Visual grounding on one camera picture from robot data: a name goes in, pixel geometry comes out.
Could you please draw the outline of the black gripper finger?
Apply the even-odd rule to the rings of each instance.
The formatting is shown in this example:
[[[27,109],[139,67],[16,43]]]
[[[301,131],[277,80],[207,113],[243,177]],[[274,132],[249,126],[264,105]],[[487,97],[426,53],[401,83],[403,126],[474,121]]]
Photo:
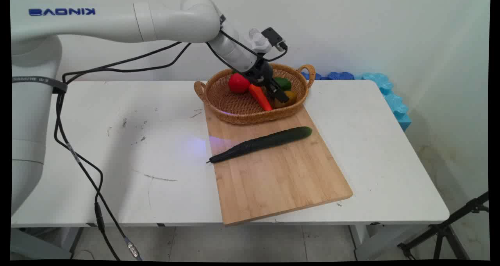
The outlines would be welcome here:
[[[279,102],[275,99],[275,104],[285,104],[288,102],[289,98],[286,95],[286,91],[291,90],[291,83],[288,80],[273,80],[273,82],[277,82],[282,88],[282,102]]]
[[[277,82],[270,82],[266,85],[266,91],[270,98],[282,102],[282,88]]]

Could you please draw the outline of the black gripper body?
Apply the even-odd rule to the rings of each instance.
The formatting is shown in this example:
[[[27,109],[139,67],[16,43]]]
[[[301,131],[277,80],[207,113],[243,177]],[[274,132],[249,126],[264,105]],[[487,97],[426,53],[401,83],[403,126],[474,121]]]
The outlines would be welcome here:
[[[243,77],[258,87],[275,87],[273,67],[265,60],[257,60],[254,66],[243,73]]]

